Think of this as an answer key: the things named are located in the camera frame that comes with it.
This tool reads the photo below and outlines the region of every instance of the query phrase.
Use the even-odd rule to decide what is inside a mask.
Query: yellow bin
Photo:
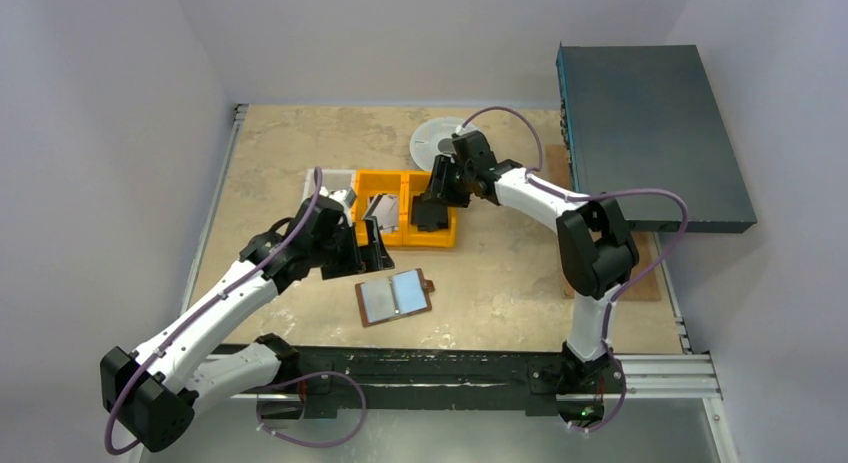
[[[457,209],[448,208],[450,228],[433,232],[419,231],[412,219],[412,198],[424,193],[430,173],[426,171],[358,170],[353,189],[356,203],[351,210],[356,222],[356,239],[360,245],[368,243],[362,215],[368,208],[368,199],[386,193],[399,196],[398,231],[383,233],[386,246],[398,248],[453,248],[456,245]]]

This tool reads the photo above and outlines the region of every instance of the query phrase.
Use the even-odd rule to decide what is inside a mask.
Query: marble tabletop
[[[250,105],[192,302],[227,270],[250,237],[293,216],[307,169],[417,169],[409,154],[412,132],[431,118],[473,111]],[[561,141],[557,112],[523,113],[545,144]],[[513,116],[490,112],[475,124],[499,159],[535,161],[533,139]],[[556,236],[525,215],[472,201],[460,210],[455,248],[389,251],[393,273],[323,281],[313,271],[245,320],[226,342],[247,343],[273,332],[293,345],[559,351],[568,335],[572,300],[562,294]],[[415,268],[436,286],[433,310],[363,328],[354,285]],[[618,352],[681,352],[668,293],[659,286],[659,301],[619,304],[612,329]]]

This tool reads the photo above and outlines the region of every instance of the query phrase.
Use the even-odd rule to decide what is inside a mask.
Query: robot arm
[[[572,331],[563,345],[560,389],[585,384],[609,364],[602,342],[606,309],[639,262],[621,208],[615,200],[588,201],[543,182],[512,160],[498,162],[479,131],[454,135],[453,145],[454,156],[436,157],[422,201],[467,207],[473,194],[514,208],[557,234],[563,272],[578,293]]]
[[[120,421],[151,451],[173,443],[194,416],[216,402],[247,389],[299,376],[297,352],[281,338],[268,335],[242,351],[212,363],[203,363],[224,338],[253,312],[321,268],[324,279],[394,268],[374,220],[366,220],[368,244],[357,246],[350,222],[352,191],[332,195],[322,189],[316,204],[304,202],[286,234],[276,226],[253,237],[224,276],[200,299],[220,300],[201,312],[192,306],[179,319],[131,353],[115,347],[100,362],[103,405],[112,411],[130,378],[144,369],[117,412]],[[282,250],[300,222],[301,230]],[[261,271],[256,267],[272,257]],[[247,278],[225,293],[235,281]],[[185,326],[174,338],[174,332]]]
[[[577,201],[584,195],[531,180],[518,163],[497,162],[479,131],[454,135],[453,144],[456,155],[437,157],[422,201],[466,207],[473,194],[556,232],[563,271],[579,293],[572,332],[563,344],[557,392],[584,386],[610,363],[602,343],[607,307],[639,258],[618,204]],[[366,221],[368,244],[357,246],[349,211],[353,198],[352,192],[330,195],[322,189],[314,206],[303,203],[284,235],[274,225],[253,237],[202,303],[134,351],[115,347],[107,353],[100,362],[106,410],[155,452],[170,446],[196,414],[216,402],[300,376],[298,352],[274,335],[220,360],[204,360],[236,326],[312,268],[321,268],[322,277],[330,279],[394,267],[375,221]],[[295,227],[301,227],[296,235]],[[600,237],[593,237],[593,231]],[[291,241],[278,250],[284,239]]]

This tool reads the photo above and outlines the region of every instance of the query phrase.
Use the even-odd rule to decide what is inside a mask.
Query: dark gray box
[[[557,71],[575,191],[673,191],[692,232],[742,233],[757,222],[695,46],[561,47]],[[619,202],[634,230],[680,224],[666,198]]]

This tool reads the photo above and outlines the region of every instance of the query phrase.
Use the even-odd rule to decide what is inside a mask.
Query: white wall
[[[848,0],[690,0],[760,223],[692,236],[672,275],[742,461],[848,460]]]
[[[556,48],[662,44],[687,0],[180,0],[244,103],[559,108]]]
[[[231,106],[177,0],[0,0],[0,452],[114,461],[100,357],[174,318]]]

